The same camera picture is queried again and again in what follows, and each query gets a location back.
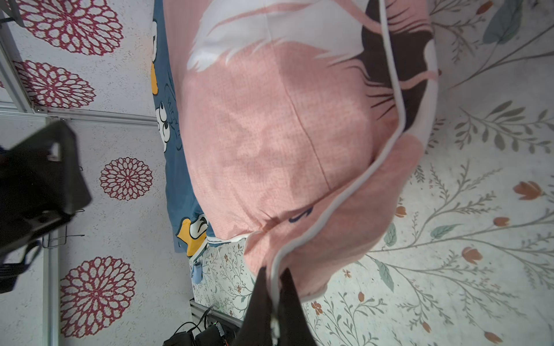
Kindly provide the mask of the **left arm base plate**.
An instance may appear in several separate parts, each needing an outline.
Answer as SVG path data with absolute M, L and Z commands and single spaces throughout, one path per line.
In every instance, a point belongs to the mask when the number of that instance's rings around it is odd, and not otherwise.
M 242 322 L 234 317 L 206 308 L 198 321 L 180 325 L 163 346 L 231 345 L 237 338 Z

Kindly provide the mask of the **blue cartoon pillow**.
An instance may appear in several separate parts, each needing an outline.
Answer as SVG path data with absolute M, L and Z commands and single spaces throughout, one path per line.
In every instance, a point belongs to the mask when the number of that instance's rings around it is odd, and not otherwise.
M 165 29 L 164 4 L 154 2 L 151 22 L 151 92 L 154 117 L 165 158 L 167 213 L 177 253 L 194 260 L 208 246 L 223 243 L 217 239 L 192 188 L 180 136 L 175 83 L 170 67 Z

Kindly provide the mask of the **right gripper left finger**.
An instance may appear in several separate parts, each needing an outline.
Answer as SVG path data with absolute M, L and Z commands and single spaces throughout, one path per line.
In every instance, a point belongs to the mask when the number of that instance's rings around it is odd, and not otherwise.
M 271 298 L 267 288 L 266 268 L 258 272 L 252 296 L 242 327 L 235 337 L 233 346 L 271 346 Z

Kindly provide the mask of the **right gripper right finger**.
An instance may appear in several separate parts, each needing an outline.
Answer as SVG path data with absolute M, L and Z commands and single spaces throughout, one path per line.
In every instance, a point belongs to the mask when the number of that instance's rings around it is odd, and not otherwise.
M 281 277 L 281 290 L 277 308 L 280 336 L 278 345 L 282 346 L 316 346 L 308 327 L 300 298 L 289 269 Z

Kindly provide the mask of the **pink good night pillow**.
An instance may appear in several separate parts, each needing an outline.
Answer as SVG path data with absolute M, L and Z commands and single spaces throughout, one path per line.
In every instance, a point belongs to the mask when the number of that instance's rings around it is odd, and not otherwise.
M 166 1 L 180 135 L 219 239 L 245 237 L 279 300 L 387 232 L 431 133 L 438 68 L 425 1 Z

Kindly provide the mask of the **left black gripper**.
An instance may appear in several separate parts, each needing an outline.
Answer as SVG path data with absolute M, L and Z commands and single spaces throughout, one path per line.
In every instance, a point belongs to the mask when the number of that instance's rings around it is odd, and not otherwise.
M 2 257 L 69 223 L 92 202 L 67 122 L 50 123 L 2 157 Z

